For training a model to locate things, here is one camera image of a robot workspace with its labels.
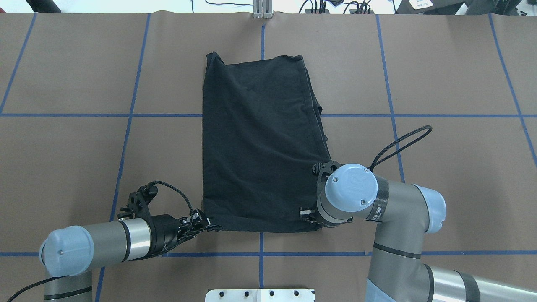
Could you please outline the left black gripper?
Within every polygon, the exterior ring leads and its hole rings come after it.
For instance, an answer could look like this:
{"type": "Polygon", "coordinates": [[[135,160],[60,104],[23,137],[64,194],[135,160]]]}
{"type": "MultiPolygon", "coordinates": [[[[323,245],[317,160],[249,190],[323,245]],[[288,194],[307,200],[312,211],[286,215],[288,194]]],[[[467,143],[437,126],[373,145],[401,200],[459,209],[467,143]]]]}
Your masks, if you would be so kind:
{"type": "Polygon", "coordinates": [[[155,215],[150,218],[150,253],[159,253],[203,232],[222,231],[222,227],[211,221],[201,210],[194,210],[191,216],[179,219],[171,215],[155,215]]]}

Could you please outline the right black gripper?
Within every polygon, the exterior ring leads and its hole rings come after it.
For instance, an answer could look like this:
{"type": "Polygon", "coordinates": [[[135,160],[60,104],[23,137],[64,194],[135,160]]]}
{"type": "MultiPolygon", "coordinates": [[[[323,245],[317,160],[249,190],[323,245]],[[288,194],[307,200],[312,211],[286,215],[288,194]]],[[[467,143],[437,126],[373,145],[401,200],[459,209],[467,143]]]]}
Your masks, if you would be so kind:
{"type": "Polygon", "coordinates": [[[315,208],[299,208],[299,219],[306,222],[317,222],[322,227],[327,228],[334,228],[353,222],[352,216],[347,219],[338,219],[315,208]]]}

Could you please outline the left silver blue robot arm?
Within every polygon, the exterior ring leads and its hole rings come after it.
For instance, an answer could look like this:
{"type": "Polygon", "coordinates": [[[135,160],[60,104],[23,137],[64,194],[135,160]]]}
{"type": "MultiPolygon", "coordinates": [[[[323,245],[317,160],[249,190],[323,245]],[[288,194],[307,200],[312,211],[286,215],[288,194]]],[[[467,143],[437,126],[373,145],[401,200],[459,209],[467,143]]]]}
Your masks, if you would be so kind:
{"type": "Polygon", "coordinates": [[[92,271],[163,255],[215,225],[200,210],[192,217],[121,214],[119,220],[52,231],[39,256],[51,281],[46,302],[92,301],[92,271]]]}

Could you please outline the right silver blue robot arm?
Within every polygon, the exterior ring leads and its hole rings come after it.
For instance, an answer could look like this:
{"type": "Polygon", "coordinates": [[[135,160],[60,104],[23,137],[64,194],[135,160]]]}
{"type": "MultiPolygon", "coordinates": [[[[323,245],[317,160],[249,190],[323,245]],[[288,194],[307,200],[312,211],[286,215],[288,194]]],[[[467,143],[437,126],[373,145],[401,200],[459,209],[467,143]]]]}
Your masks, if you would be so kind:
{"type": "Polygon", "coordinates": [[[316,163],[316,203],[300,218],[323,227],[363,219],[376,224],[366,281],[367,302],[535,302],[535,291],[422,262],[426,234],[446,218],[441,193],[386,180],[372,168],[316,163]]]}

